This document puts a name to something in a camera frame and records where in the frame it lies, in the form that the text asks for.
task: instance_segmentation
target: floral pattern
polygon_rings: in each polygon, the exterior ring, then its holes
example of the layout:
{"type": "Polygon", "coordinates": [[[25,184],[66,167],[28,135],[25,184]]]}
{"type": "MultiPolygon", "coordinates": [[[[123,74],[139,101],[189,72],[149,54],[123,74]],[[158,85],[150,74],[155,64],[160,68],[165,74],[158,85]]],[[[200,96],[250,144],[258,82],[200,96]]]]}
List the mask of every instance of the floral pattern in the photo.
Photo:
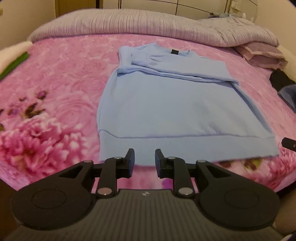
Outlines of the floral pattern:
{"type": "MultiPolygon", "coordinates": [[[[296,139],[295,114],[269,82],[271,71],[249,65],[232,48],[135,34],[85,35],[36,42],[30,57],[0,83],[0,178],[18,190],[79,161],[98,162],[96,112],[120,46],[157,42],[226,62],[230,74],[261,109],[279,145],[278,157],[217,163],[279,190],[296,180],[296,153],[281,139],[296,139]]],[[[155,167],[135,166],[119,188],[172,188],[155,167]]]]}

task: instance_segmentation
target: pink pillow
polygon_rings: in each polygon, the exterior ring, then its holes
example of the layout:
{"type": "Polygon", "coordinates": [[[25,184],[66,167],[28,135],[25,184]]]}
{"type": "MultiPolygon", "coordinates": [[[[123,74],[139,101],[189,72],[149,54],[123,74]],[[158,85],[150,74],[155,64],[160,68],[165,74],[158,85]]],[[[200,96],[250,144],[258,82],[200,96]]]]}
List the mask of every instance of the pink pillow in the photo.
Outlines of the pink pillow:
{"type": "Polygon", "coordinates": [[[250,42],[234,48],[253,66],[283,70],[288,63],[281,51],[266,43],[250,42]]]}

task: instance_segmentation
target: black cloth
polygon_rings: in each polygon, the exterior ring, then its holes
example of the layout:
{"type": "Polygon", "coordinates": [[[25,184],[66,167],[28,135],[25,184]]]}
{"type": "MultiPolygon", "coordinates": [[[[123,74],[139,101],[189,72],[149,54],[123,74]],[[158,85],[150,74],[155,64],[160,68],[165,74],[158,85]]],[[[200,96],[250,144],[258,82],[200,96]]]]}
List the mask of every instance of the black cloth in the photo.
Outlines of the black cloth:
{"type": "Polygon", "coordinates": [[[270,83],[273,88],[279,92],[283,87],[293,85],[295,82],[290,80],[289,77],[280,69],[274,70],[270,75],[270,83]]]}

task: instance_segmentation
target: wooden door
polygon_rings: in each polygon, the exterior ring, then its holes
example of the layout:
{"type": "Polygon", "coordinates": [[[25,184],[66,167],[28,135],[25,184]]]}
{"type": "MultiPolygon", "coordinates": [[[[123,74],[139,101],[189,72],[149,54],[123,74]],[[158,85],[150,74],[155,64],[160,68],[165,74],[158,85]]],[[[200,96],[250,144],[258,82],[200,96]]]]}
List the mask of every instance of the wooden door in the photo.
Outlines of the wooden door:
{"type": "Polygon", "coordinates": [[[96,8],[96,0],[55,0],[56,15],[61,16],[79,9],[96,8]]]}

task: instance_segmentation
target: light blue sweatshirt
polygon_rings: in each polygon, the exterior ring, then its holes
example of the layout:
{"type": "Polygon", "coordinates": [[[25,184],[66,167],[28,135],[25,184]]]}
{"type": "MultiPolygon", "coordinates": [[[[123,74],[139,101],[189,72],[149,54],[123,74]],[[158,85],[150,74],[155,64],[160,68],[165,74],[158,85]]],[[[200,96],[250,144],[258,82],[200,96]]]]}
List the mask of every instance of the light blue sweatshirt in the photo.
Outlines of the light blue sweatshirt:
{"type": "Polygon", "coordinates": [[[97,113],[100,160],[135,150],[136,164],[165,156],[221,161],[278,154],[259,109],[224,62],[156,43],[119,49],[97,113]]]}

